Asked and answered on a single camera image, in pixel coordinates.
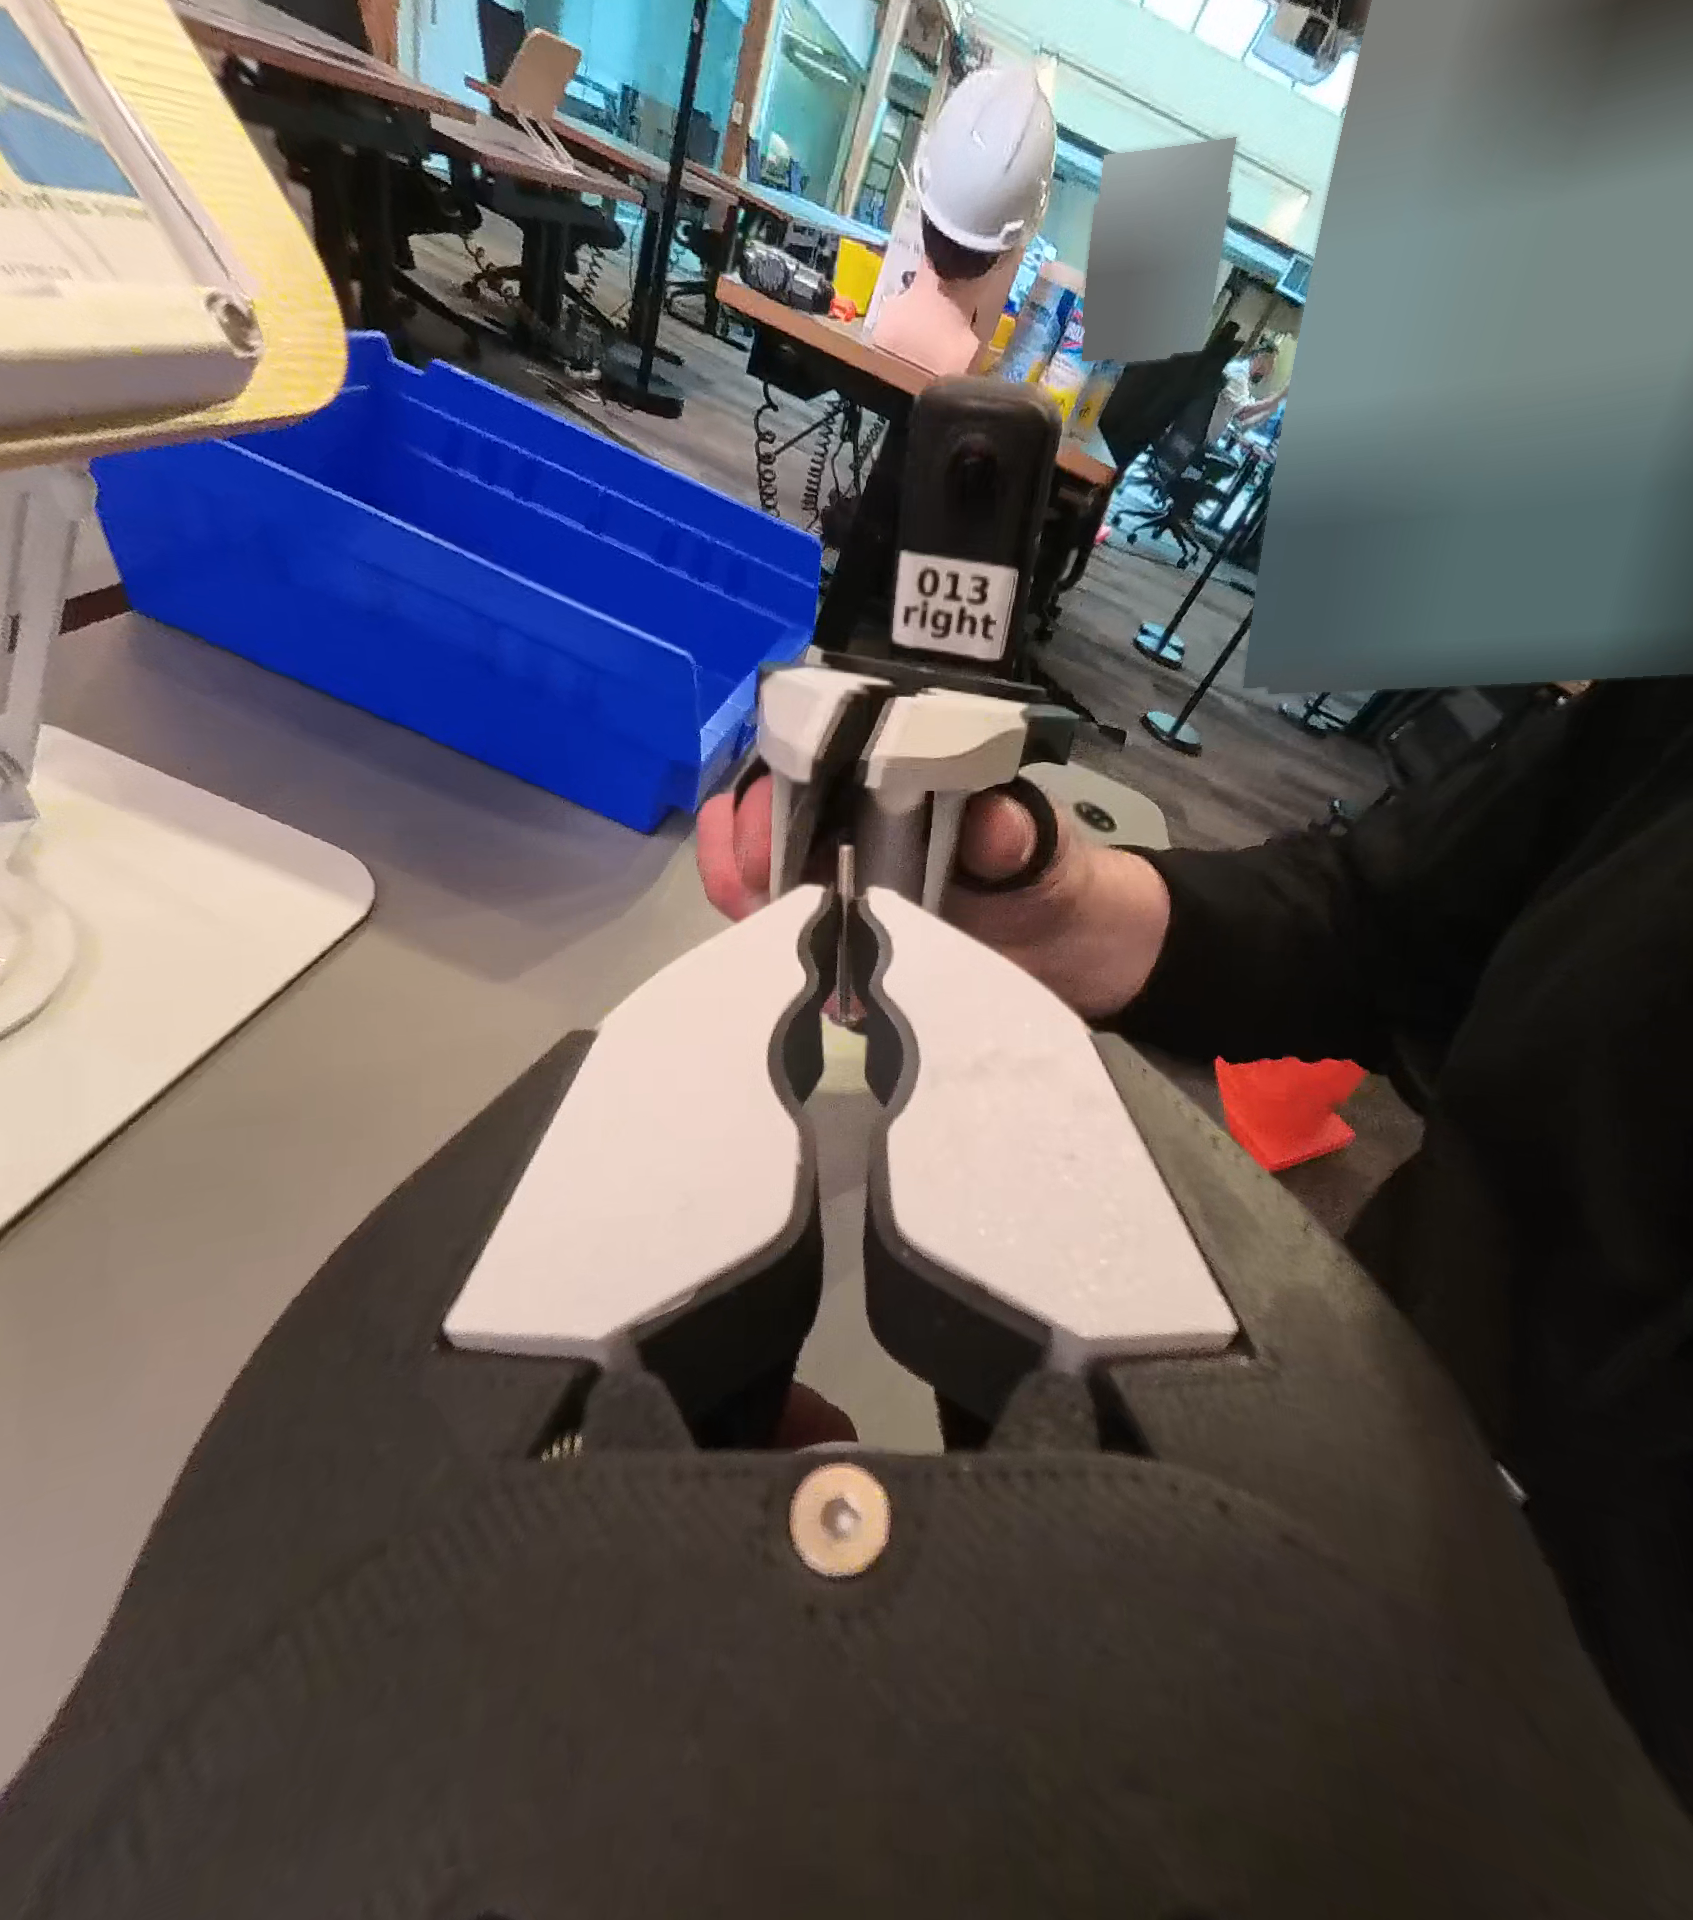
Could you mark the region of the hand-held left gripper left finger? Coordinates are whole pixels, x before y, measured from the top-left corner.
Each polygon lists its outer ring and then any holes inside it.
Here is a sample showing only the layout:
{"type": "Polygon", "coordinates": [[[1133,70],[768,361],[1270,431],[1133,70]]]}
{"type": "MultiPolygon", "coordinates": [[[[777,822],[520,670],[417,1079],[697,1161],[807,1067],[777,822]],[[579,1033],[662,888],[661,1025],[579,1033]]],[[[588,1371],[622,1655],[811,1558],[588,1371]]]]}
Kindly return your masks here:
{"type": "Polygon", "coordinates": [[[639,1371],[701,1445],[777,1441],[824,1289],[808,1103],[838,929],[798,885],[584,1037],[446,1308],[450,1351],[639,1371]]]}

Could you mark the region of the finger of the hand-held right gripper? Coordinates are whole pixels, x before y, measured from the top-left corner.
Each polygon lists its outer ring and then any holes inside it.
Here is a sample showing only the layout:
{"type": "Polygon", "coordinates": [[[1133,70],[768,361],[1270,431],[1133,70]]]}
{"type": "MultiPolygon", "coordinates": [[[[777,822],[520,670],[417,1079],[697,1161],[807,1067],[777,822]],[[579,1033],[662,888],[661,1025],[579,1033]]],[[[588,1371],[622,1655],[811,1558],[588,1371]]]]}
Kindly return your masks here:
{"type": "Polygon", "coordinates": [[[889,702],[858,769],[856,893],[940,905],[969,805],[1018,774],[1026,737],[1024,702],[976,692],[889,702]]]}
{"type": "Polygon", "coordinates": [[[844,837],[886,707],[883,678],[833,667],[762,675],[756,751],[768,786],[770,900],[804,882],[814,850],[844,837]]]}

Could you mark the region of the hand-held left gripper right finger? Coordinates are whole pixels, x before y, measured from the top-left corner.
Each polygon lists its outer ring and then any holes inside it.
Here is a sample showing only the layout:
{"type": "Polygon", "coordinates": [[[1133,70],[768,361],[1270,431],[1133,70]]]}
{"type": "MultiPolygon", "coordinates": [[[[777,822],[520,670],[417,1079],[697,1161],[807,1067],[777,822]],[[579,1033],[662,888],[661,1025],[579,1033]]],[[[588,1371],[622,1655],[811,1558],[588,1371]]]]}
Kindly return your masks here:
{"type": "Polygon", "coordinates": [[[867,1082],[871,1333],[954,1425],[1034,1375],[1212,1361],[1240,1321],[1090,1029],[899,895],[854,919],[867,1082]]]}

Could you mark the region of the person's right forearm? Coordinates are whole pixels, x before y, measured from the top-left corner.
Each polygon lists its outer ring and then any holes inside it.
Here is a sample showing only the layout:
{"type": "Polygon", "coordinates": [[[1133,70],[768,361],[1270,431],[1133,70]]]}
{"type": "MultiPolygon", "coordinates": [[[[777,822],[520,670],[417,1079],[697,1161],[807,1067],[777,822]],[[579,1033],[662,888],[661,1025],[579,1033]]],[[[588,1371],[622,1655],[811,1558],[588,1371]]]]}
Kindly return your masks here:
{"type": "Polygon", "coordinates": [[[1164,932],[1140,988],[1099,1022],[1190,1060],[1377,1072],[1403,1040],[1446,1043],[1575,843],[1578,752],[1617,691],[1596,682],[1529,707],[1350,829],[1147,853],[1164,932]]]}

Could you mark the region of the person's right hand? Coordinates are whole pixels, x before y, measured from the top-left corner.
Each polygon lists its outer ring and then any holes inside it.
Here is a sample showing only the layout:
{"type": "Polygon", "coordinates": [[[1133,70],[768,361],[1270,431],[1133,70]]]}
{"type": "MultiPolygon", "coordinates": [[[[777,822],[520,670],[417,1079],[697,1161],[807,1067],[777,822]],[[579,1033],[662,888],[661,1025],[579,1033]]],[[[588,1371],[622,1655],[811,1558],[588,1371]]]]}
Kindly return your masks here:
{"type": "MultiPolygon", "coordinates": [[[[1042,850],[1029,785],[974,796],[962,814],[945,921],[1042,982],[1090,1022],[1123,1012],[1164,944],[1164,878],[1137,853],[1057,829],[1042,850]]],[[[768,900],[770,788],[752,781],[698,812],[695,859],[707,900],[745,921],[768,900]]]]}

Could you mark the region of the pink mannequin head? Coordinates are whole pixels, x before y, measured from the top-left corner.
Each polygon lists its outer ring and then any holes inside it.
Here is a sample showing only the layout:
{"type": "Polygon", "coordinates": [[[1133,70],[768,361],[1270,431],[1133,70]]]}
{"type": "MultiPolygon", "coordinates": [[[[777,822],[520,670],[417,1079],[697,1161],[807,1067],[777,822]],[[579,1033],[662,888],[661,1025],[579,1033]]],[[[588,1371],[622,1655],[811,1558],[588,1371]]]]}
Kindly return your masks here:
{"type": "Polygon", "coordinates": [[[889,248],[862,336],[934,379],[976,372],[1021,260],[1018,248],[971,251],[923,218],[910,248],[889,248]]]}

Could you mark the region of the clear plastic bottle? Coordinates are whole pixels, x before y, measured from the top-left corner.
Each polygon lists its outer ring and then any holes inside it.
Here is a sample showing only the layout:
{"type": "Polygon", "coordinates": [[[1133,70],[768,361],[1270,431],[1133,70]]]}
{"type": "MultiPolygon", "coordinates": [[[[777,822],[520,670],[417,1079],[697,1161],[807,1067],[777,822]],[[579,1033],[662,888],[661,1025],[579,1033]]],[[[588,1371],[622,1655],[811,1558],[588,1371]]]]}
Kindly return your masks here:
{"type": "Polygon", "coordinates": [[[1084,279],[1059,259],[1041,263],[1021,300],[997,375],[1013,385],[1036,385],[1062,349],[1079,317],[1084,279]]]}

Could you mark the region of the wooden desk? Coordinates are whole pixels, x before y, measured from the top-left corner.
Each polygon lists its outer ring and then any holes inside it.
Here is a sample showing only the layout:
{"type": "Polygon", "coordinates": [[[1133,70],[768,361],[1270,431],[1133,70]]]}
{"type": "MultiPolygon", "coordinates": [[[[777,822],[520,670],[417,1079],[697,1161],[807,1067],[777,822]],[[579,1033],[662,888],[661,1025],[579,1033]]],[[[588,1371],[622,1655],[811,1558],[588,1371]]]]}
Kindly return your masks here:
{"type": "Polygon", "coordinates": [[[727,275],[715,282],[721,309],[752,325],[756,334],[781,345],[781,356],[792,355],[808,372],[794,385],[816,393],[836,393],[883,421],[896,419],[936,376],[924,368],[874,349],[856,323],[790,309],[770,300],[742,279],[727,275]]]}

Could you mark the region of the black office chair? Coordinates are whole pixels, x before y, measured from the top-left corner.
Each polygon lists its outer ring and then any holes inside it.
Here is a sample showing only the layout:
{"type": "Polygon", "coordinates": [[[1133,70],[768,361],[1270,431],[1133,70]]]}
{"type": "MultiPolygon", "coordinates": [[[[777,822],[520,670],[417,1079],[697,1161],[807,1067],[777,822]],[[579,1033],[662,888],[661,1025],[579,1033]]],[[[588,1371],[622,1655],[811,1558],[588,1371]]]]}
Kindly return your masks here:
{"type": "Polygon", "coordinates": [[[1127,546],[1152,534],[1171,541],[1175,565],[1187,566],[1195,556],[1195,505],[1207,487],[1209,451],[1229,431],[1257,426],[1276,411],[1285,393],[1266,381],[1281,349],[1273,334],[1244,341],[1237,323],[1220,320],[1196,350],[1123,367],[1099,434],[1114,454],[1123,484],[1134,476],[1148,480],[1152,507],[1109,507],[1101,522],[1105,534],[1129,517],[1127,546]]]}

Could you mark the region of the orange plastic cone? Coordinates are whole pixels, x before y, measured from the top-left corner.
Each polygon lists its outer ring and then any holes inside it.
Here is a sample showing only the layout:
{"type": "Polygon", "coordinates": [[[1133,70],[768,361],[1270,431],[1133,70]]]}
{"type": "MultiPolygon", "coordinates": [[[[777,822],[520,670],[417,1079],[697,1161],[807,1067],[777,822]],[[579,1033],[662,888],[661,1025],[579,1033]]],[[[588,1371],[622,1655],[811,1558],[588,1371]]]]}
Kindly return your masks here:
{"type": "Polygon", "coordinates": [[[1268,1174],[1347,1150],[1357,1135],[1341,1108],[1364,1079],[1344,1060],[1214,1060],[1225,1128],[1268,1174]]]}

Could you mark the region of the black portable radio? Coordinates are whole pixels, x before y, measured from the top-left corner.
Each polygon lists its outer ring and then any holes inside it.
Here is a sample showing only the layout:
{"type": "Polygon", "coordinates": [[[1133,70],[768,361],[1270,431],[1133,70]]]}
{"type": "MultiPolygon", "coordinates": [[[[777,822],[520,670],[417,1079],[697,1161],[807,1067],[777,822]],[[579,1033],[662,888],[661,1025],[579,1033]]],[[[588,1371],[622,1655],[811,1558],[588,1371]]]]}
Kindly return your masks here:
{"type": "Polygon", "coordinates": [[[808,317],[833,317],[836,291],[813,263],[781,246],[745,242],[738,252],[738,279],[752,293],[779,306],[808,317]]]}

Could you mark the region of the blue plastic bin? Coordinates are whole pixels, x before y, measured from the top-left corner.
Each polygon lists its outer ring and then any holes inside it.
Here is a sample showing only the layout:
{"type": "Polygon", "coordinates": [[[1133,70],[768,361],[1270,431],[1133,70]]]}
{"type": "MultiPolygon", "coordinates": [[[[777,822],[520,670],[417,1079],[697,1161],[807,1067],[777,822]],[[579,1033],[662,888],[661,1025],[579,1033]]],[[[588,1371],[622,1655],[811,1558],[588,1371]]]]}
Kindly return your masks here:
{"type": "Polygon", "coordinates": [[[304,421],[91,476],[137,613],[640,834],[819,613],[811,532],[378,332],[304,421]]]}

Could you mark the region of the black pole stand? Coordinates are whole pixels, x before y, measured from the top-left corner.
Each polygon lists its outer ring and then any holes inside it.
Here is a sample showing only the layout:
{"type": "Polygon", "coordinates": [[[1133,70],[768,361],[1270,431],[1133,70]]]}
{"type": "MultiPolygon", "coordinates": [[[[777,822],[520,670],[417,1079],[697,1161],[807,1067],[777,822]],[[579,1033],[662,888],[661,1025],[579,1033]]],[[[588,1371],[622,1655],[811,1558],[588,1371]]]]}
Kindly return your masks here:
{"type": "Polygon", "coordinates": [[[666,158],[662,197],[644,208],[643,251],[632,285],[632,342],[607,353],[601,363],[603,398],[632,414],[654,421],[678,421],[685,394],[658,371],[661,317],[666,298],[666,263],[672,228],[683,198],[690,148],[690,119],[697,104],[698,72],[704,58],[709,2],[692,2],[683,76],[675,102],[672,141],[666,158]]]}

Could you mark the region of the brown top long table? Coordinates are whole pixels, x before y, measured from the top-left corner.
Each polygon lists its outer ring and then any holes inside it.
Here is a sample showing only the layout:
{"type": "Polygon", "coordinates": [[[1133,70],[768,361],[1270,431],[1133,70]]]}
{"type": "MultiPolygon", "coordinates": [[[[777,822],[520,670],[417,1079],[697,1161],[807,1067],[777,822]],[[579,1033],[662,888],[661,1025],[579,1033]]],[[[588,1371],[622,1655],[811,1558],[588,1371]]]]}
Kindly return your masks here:
{"type": "Polygon", "coordinates": [[[432,112],[429,132],[436,153],[488,178],[612,204],[643,203],[636,187],[577,163],[551,135],[513,129],[491,114],[432,112]]]}
{"type": "Polygon", "coordinates": [[[449,117],[466,126],[476,120],[466,102],[412,80],[400,68],[272,4],[172,2],[170,8],[202,48],[405,112],[449,117]]]}

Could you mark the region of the black stanchion post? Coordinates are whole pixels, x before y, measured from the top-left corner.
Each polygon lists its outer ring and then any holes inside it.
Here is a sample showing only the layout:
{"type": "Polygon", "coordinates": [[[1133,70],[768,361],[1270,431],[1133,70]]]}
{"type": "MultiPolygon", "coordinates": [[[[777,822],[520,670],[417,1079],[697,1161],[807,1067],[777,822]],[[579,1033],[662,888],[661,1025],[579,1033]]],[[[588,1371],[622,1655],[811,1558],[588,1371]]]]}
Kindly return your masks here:
{"type": "Polygon", "coordinates": [[[1140,627],[1133,648],[1152,680],[1139,717],[1144,739],[1188,763],[1203,757],[1201,725],[1223,673],[1242,663],[1253,613],[1250,580],[1212,554],[1172,613],[1140,627]]]}

